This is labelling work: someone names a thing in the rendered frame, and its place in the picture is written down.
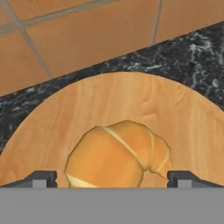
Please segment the round wooden cutting board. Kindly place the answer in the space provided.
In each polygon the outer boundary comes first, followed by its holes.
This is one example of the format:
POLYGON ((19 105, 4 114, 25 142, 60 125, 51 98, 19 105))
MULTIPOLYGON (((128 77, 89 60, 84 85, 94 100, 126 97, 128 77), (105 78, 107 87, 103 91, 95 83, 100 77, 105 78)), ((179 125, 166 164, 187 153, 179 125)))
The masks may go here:
MULTIPOLYGON (((69 186, 67 160, 84 134, 126 120, 167 142, 173 170, 224 185, 224 111, 176 81, 122 72, 80 80, 37 106, 0 155, 0 186, 39 170, 56 171, 58 185, 69 186)), ((146 171, 140 186, 165 184, 146 171)))

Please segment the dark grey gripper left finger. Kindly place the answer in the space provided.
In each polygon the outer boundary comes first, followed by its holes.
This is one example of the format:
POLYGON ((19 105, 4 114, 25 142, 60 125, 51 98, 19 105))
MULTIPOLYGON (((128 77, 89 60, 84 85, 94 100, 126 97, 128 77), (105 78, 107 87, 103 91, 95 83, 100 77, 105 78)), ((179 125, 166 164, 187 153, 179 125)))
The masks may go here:
POLYGON ((3 185, 3 187, 17 187, 17 188, 34 188, 34 187, 44 187, 44 188, 57 188, 58 184, 56 182, 57 172, 56 171, 34 171, 27 177, 11 182, 9 184, 3 185))

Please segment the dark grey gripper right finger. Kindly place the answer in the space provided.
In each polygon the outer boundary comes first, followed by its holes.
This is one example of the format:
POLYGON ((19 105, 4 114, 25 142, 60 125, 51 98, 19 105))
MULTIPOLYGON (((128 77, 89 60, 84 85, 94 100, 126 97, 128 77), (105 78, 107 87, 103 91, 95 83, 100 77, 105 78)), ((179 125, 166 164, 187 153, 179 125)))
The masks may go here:
POLYGON ((220 187, 224 188, 224 185, 219 185, 214 182, 201 179, 193 174, 191 171, 168 171, 167 172, 168 183, 170 188, 205 188, 205 187, 220 187))

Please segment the golden croissant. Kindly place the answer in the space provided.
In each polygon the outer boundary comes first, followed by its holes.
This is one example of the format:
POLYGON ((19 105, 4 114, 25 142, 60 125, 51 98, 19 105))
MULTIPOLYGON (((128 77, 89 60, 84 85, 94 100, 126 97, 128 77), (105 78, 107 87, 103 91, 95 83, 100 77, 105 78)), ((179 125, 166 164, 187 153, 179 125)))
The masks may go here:
POLYGON ((138 188, 145 172, 165 179, 172 169, 167 142, 126 120, 84 134, 68 157, 66 177, 72 188, 138 188))

